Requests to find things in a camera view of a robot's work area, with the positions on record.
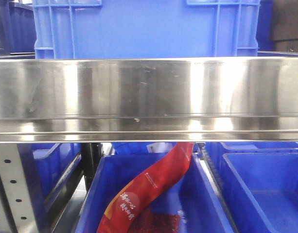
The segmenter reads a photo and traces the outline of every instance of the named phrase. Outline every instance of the blue plastic crate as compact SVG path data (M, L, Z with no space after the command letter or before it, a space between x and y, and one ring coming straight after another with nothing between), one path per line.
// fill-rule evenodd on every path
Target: blue plastic crate
M102 158L75 232L95 233L115 195L163 156L114 155ZM195 154L183 179L153 201L151 208L156 213L180 215L180 233L233 232Z
M240 232L298 233L298 153L225 154L224 174Z
M1 0L1 5L10 52L34 52L36 32L32 6L8 0Z
M257 27L259 50L273 51L273 41L270 40L273 0L261 0Z
M79 143L32 144L41 188L47 196L64 170L80 152Z
M260 0L33 0L36 58L256 56Z
M225 153L293 153L298 152L298 142L208 142L205 149L221 175L222 155Z
M167 149L166 151L157 151L157 144L162 146L162 149ZM155 143L155 142L112 142L112 146L116 154L119 155L130 155L130 154L146 154L154 152L168 152L171 148L175 146L176 142L165 142L165 143Z

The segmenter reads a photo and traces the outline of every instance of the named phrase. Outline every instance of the red plastic package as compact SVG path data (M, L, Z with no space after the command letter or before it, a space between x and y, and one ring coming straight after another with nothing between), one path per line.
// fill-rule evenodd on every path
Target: red plastic package
M136 217L187 172L193 143L179 142L161 160L129 182L110 202L97 233L127 233Z

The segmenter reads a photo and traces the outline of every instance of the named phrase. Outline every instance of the reflective metal surface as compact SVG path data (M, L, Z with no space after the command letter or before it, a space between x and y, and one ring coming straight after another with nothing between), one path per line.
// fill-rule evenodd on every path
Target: reflective metal surface
M17 233L14 219L0 178L0 233Z
M0 144L0 177L17 233L49 233L31 145Z
M298 58L0 60L0 142L298 140Z

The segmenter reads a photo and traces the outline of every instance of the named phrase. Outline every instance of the stainless steel shelf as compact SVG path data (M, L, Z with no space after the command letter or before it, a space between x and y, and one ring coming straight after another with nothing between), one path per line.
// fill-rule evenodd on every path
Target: stainless steel shelf
M298 140L298 57L0 60L0 142Z

